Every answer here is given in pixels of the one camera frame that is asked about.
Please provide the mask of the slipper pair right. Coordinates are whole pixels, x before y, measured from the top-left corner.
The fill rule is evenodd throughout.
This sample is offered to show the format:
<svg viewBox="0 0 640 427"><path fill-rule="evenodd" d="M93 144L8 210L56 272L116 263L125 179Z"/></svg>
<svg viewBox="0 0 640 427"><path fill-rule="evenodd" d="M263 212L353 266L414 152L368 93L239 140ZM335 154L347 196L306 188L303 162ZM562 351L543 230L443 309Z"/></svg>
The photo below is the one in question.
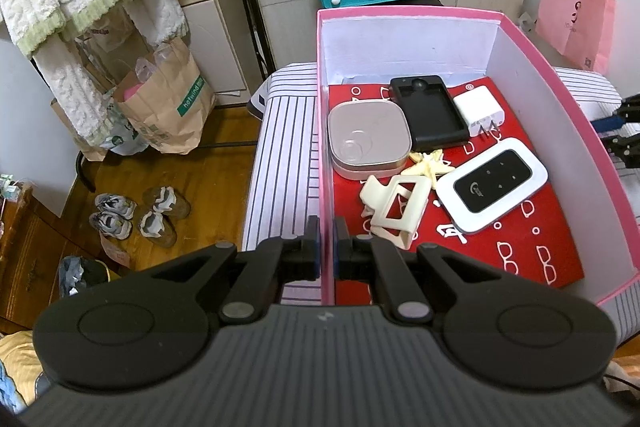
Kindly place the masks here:
<svg viewBox="0 0 640 427"><path fill-rule="evenodd" d="M189 217L191 205L173 186L149 188L137 217L140 234L160 248L171 248L177 240L174 221Z"/></svg>

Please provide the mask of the pink paper shopping bag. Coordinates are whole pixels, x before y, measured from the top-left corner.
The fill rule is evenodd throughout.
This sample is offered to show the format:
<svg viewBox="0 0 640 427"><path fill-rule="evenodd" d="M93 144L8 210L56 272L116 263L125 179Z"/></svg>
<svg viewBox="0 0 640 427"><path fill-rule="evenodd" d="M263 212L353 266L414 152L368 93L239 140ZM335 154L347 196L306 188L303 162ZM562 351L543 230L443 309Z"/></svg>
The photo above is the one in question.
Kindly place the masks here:
<svg viewBox="0 0 640 427"><path fill-rule="evenodd" d="M537 34L567 61L606 74L613 45L615 0L540 0Z"/></svg>

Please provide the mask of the brown paper bag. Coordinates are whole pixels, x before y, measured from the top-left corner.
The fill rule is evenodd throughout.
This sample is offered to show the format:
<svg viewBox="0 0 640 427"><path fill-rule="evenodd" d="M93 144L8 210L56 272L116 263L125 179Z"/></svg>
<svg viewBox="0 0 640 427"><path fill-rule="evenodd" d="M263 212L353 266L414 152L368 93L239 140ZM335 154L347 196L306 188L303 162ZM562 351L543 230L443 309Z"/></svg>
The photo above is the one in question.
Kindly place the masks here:
<svg viewBox="0 0 640 427"><path fill-rule="evenodd" d="M113 98L155 150L186 155L201 142L216 96L180 38L140 57Z"/></svg>

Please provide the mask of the white power adapter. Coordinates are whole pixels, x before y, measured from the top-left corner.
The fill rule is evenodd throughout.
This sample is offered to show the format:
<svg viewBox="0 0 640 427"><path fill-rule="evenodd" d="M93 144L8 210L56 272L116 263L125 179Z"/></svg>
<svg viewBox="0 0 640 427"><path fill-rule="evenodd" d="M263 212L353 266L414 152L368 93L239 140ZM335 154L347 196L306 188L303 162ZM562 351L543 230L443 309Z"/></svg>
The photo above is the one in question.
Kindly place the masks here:
<svg viewBox="0 0 640 427"><path fill-rule="evenodd" d="M454 97L454 104L468 127L471 138L490 130L498 130L506 121L506 113L486 86L466 90Z"/></svg>

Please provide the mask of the pinkish rounded square case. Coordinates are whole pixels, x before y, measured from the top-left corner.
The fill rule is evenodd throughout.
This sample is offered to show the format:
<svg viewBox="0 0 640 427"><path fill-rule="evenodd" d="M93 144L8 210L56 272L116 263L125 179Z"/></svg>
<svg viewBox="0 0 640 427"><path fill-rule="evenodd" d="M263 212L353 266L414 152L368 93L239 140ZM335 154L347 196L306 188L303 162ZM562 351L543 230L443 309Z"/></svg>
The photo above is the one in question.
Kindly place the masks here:
<svg viewBox="0 0 640 427"><path fill-rule="evenodd" d="M411 152L407 119L391 101L337 104L328 116L328 132L334 171L347 180L396 176Z"/></svg>

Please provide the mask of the cream hair claw clip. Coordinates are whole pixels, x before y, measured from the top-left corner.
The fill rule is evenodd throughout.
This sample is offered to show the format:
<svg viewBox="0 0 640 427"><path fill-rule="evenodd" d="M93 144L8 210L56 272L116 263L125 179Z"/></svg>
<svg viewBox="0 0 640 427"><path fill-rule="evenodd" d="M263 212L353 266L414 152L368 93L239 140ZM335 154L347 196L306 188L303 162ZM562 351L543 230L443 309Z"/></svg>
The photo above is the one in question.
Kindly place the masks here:
<svg viewBox="0 0 640 427"><path fill-rule="evenodd" d="M367 230L408 251L418 237L431 189L426 176L393 176L386 184L369 176L359 193Z"/></svg>

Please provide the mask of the yellow starfish hair clip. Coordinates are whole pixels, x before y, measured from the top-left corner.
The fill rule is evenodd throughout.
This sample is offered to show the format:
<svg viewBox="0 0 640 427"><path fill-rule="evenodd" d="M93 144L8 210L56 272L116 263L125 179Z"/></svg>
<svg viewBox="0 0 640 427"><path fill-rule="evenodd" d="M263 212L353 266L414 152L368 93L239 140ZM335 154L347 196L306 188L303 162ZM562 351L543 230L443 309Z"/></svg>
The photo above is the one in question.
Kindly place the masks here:
<svg viewBox="0 0 640 427"><path fill-rule="evenodd" d="M454 166L444 159L443 150L433 150L432 153L411 152L409 158L413 165L402 170L401 176L425 176L435 184L440 176L454 171Z"/></svg>

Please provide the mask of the slipper pair left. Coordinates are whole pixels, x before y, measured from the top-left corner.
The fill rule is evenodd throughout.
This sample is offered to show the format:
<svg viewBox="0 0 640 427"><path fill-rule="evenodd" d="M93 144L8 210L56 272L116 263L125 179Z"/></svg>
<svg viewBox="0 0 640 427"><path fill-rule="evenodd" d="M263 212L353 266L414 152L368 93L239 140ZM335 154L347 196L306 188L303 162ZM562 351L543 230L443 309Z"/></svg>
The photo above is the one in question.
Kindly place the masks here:
<svg viewBox="0 0 640 427"><path fill-rule="evenodd" d="M94 205L96 212L89 216L90 225L105 237L128 239L138 205L130 198L110 193L96 195Z"/></svg>

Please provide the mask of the slipper pair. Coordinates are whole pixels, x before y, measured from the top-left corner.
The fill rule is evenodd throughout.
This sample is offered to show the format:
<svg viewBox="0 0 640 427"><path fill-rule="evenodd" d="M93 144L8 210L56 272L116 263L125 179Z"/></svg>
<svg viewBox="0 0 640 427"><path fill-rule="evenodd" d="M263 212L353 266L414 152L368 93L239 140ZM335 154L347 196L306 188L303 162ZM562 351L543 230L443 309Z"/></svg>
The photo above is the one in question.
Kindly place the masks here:
<svg viewBox="0 0 640 427"><path fill-rule="evenodd" d="M174 221L189 217L191 205L173 186L149 188L137 217L140 234L160 248L171 248L177 240Z"/></svg>
<svg viewBox="0 0 640 427"><path fill-rule="evenodd" d="M94 205L96 212L89 216L90 225L105 237L128 239L138 205L130 198L110 193L96 195Z"/></svg>

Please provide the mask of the black suitcase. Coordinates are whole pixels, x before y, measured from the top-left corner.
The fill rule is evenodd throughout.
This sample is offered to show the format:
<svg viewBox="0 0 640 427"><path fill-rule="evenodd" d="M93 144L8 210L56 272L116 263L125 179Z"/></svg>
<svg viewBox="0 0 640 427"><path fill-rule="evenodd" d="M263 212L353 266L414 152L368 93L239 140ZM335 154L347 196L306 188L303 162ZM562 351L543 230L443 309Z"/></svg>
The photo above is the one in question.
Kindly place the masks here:
<svg viewBox="0 0 640 427"><path fill-rule="evenodd" d="M442 6L440 0L413 0L413 2L417 5Z"/></svg>

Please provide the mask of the white wifi router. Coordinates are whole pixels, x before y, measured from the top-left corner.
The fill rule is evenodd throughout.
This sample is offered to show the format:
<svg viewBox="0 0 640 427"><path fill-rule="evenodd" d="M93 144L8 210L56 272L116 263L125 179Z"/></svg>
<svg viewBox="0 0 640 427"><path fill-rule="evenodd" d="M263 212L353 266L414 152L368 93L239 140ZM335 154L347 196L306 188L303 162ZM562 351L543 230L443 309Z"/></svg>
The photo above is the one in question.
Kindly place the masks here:
<svg viewBox="0 0 640 427"><path fill-rule="evenodd" d="M506 138L437 182L437 199L465 234L489 227L548 182L544 164L519 139Z"/></svg>

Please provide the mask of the pink cardboard box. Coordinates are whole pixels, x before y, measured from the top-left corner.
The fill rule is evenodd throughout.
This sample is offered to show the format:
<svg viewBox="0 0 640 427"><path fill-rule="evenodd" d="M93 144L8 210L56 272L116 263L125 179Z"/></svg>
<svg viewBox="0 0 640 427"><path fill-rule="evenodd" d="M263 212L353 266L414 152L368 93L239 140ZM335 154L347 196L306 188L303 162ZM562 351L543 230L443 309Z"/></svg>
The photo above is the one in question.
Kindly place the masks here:
<svg viewBox="0 0 640 427"><path fill-rule="evenodd" d="M537 157L548 174L534 195L469 234L437 191L416 243L436 243L518 277L612 308L639 284L639 227L591 122L555 70L507 17L449 6L322 10L317 22L318 121L337 105L390 104L395 78L437 76L452 93L488 88L500 124L446 147L453 174L477 157Z"/></svg>

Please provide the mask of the black phone case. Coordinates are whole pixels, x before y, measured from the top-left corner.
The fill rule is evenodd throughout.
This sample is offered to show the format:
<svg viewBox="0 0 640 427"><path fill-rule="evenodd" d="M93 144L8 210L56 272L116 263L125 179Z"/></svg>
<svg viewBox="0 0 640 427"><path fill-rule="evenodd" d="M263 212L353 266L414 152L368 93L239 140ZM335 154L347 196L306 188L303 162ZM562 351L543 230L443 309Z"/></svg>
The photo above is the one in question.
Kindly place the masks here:
<svg viewBox="0 0 640 427"><path fill-rule="evenodd" d="M405 114L415 152L427 153L469 141L468 125L439 76L393 78L390 90Z"/></svg>

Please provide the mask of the striped tablecloth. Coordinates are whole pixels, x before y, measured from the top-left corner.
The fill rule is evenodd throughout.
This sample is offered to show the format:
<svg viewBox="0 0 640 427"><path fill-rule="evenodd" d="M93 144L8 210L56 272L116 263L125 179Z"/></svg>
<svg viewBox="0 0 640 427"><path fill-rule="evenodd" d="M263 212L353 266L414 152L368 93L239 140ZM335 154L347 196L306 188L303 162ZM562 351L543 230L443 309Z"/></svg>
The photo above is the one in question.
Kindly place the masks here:
<svg viewBox="0 0 640 427"><path fill-rule="evenodd" d="M292 63L265 80L247 103L260 125L242 248L265 239L295 239L317 216L320 159L317 65Z"/></svg>

